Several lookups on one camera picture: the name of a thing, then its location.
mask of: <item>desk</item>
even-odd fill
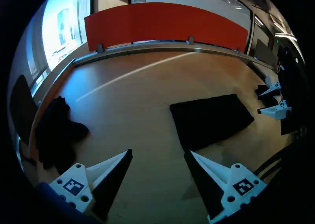
[[[241,60],[195,52],[133,54],[69,70],[54,96],[65,97],[71,120],[91,132],[74,146],[76,162],[89,167],[133,149],[107,223],[207,223],[169,105],[236,93],[255,121],[198,153],[253,171],[289,138],[280,136],[280,121],[257,114],[263,107],[254,91],[258,84],[263,81]],[[39,162],[37,169],[41,181],[58,176]]]

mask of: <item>black chair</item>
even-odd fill
[[[14,84],[9,107],[15,130],[21,140],[28,146],[37,105],[33,100],[24,75],[20,75]],[[36,164],[33,159],[26,158],[21,153],[20,146],[19,150],[22,160],[27,160],[33,165]]]

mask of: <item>ceiling light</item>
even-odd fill
[[[294,41],[297,41],[297,39],[295,38],[295,36],[290,35],[290,34],[275,34],[275,37],[285,37]]]
[[[255,19],[263,26],[263,22],[261,22],[257,16],[255,16]]]

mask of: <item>orange panel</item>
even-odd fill
[[[90,51],[144,40],[188,40],[245,51],[248,31],[215,13],[171,3],[138,3],[85,18]]]

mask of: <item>window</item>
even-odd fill
[[[83,43],[78,25],[78,0],[48,0],[42,28],[44,51],[52,71]]]

